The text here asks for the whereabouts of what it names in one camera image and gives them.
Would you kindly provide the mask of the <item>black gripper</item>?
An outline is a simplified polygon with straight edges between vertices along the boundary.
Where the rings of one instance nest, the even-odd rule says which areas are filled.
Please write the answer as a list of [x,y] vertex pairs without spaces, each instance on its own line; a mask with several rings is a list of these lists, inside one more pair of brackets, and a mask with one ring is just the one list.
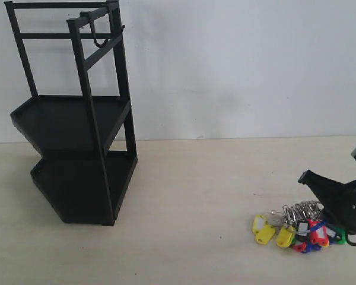
[[356,234],[356,180],[341,183],[306,170],[298,183],[315,194],[335,223]]

